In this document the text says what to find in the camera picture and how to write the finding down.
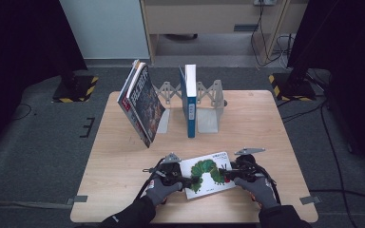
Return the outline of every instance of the white book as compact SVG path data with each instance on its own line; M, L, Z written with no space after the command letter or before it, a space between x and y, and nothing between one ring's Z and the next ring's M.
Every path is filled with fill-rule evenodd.
M182 176L186 178L199 177L198 183L185 188L186 197L190 200L197 197L214 194L234 188L236 184L224 178L219 168L231 170L231 164L226 152L218 152L180 162Z

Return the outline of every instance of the book cover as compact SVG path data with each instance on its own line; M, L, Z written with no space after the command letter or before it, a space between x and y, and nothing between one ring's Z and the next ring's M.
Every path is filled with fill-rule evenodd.
M117 103L120 105L121 109L135 128L136 132L138 133L139 137L141 137L141 140L144 142L144 144L149 148L150 146L150 140L147 138L144 129L141 126L141 123L139 122L138 118L135 115L135 112L131 109L131 105L129 103L129 100L126 98L126 93L129 90L129 86L132 82L132 79L138 70L138 66L140 64L139 60L135 60L132 64L132 68L129 71L129 75L125 80L124 86L120 91L120 95L118 96Z
M190 200L197 197L214 194L236 186L233 181L225 179L219 173L219 168L231 170L231 164L226 152L218 152L180 162L182 176L186 178L199 177L198 183L185 188L186 197Z
M139 64L126 93L126 98L129 100L147 138L153 143L165 108L152 85L147 64Z
M186 120L188 138L195 138L197 118L197 66L185 65L180 68L180 85L182 90L182 110Z

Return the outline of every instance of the black sleeve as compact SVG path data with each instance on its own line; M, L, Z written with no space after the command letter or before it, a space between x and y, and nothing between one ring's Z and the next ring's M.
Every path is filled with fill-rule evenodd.
M99 228L140 228L156 216L155 206L148 197L135 200L124 211L104 219Z
M259 212L262 228L311 228L312 226L298 216L292 205L277 206Z

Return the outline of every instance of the wall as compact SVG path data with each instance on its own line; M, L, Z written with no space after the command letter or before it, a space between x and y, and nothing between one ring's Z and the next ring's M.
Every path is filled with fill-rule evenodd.
M139 0L60 0L85 59L148 59Z

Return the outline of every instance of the hand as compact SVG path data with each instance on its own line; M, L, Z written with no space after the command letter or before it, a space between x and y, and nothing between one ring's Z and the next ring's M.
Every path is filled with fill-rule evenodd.
M252 199L259 203L261 209L279 206L274 197L271 183L266 178L259 178L254 182L248 182L241 178L234 178L234 183L241 186L242 189L249 191Z
M168 195L173 192L179 191L183 188L181 182L177 182L171 186L164 186L159 178L155 178L150 181L147 186L146 195L152 200L153 205L157 206L161 204Z

